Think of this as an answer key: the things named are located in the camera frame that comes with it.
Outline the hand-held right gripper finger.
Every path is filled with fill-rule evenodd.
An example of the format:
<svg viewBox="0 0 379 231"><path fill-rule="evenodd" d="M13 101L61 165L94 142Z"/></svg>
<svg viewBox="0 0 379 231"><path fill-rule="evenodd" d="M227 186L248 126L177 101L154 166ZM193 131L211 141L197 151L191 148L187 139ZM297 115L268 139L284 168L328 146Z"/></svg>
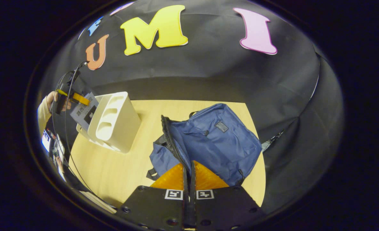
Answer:
<svg viewBox="0 0 379 231"><path fill-rule="evenodd" d="M246 230L266 217L242 186L228 186L197 161L191 171L190 205L197 231Z"/></svg>
<svg viewBox="0 0 379 231"><path fill-rule="evenodd" d="M177 164L151 186L138 186L116 216L145 231L182 231L188 204L186 169Z"/></svg>

